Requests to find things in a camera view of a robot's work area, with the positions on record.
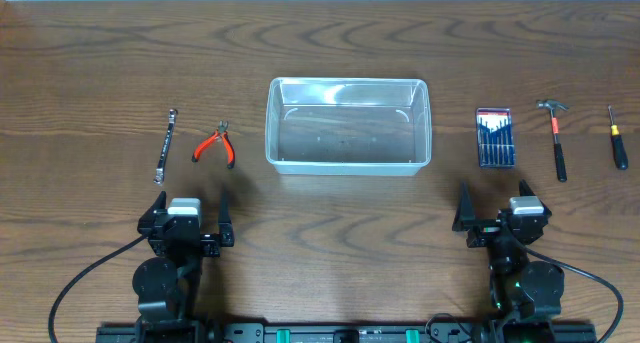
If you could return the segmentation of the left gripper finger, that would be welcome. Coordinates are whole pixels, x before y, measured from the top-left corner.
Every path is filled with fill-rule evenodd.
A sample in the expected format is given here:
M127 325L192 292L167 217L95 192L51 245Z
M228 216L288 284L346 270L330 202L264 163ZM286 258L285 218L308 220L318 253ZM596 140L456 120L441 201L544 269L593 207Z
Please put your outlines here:
M163 213L166 210L166 192L161 191L153 204L147 210L147 215L154 218L158 213Z
M225 190L222 190L220 194L217 223L220 234L232 233L232 221L229 212L228 195Z

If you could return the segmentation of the small claw hammer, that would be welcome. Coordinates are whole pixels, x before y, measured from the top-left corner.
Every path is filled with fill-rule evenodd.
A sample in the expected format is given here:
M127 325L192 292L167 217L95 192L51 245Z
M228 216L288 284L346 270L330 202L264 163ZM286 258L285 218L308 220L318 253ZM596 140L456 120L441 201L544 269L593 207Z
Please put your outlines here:
M553 136L556 176L560 182L566 182L567 181L566 164L564 159L564 153L562 150L562 145L559 140L559 123L558 123L556 112L558 110L568 111L569 107L553 99L537 100L536 106L538 109L546 109L549 112L550 122L551 122L551 131Z

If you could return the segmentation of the black yellow screwdriver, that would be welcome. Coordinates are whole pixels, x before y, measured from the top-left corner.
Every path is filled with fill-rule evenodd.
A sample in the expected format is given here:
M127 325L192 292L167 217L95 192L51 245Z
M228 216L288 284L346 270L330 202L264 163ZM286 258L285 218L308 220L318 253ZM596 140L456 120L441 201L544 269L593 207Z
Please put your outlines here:
M614 110L611 105L607 107L610 118L610 131L613 159L617 169L626 170L629 166L628 157L619 128L615 121Z

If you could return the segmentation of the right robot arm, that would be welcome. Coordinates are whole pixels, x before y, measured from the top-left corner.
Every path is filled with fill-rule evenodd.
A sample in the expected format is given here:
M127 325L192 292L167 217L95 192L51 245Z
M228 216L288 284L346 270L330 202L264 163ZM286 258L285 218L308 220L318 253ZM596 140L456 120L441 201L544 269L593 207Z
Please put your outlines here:
M452 230L467 234L469 248L485 248L490 269L490 297L498 310L496 321L509 323L545 321L561 313L564 272L542 259L531 261L527 247L541 238L551 211L525 181L520 194L492 219L475 214L466 184L460 196Z

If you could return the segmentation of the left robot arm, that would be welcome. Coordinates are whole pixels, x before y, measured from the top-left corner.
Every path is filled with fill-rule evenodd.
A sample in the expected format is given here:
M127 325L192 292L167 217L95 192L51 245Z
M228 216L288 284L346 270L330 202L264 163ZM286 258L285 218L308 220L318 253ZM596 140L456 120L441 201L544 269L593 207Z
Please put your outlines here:
M132 286L141 318L149 323L188 319L202 274L202 260L217 258L235 244L228 199L218 205L218 231L204 233L202 202L197 198L167 200L161 192L139 218L137 231L155 256L135 271Z

